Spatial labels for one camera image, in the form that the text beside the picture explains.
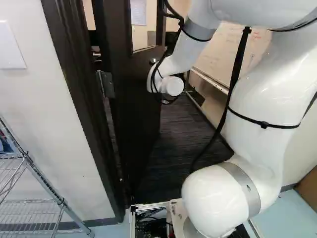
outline dark gray carpet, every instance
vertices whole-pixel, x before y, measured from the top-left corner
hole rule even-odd
[[[154,203],[180,198],[193,158],[209,142],[214,128],[183,95],[162,106],[160,137],[144,171],[134,202]],[[229,159],[232,151],[219,138],[197,163],[197,169]]]

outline cardboard box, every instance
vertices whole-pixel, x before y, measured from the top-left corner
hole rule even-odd
[[[295,190],[317,212],[317,166],[300,181]]]

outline dark wooden door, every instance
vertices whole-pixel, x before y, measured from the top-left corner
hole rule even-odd
[[[156,45],[134,51],[130,0],[92,2],[102,70],[110,72],[114,82],[110,107],[122,172],[133,195],[159,136],[161,105],[147,92],[146,80],[150,59],[159,58],[164,51],[165,18],[157,14]],[[158,9],[163,9],[160,0],[156,12]]]

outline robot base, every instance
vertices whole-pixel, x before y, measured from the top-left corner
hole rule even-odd
[[[171,200],[169,208],[176,238],[209,238],[196,230],[186,213],[182,199]],[[235,229],[220,238],[226,238],[234,231]]]

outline light switch plate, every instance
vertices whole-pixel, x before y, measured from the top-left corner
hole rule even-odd
[[[0,69],[26,68],[21,51],[6,20],[0,20]]]

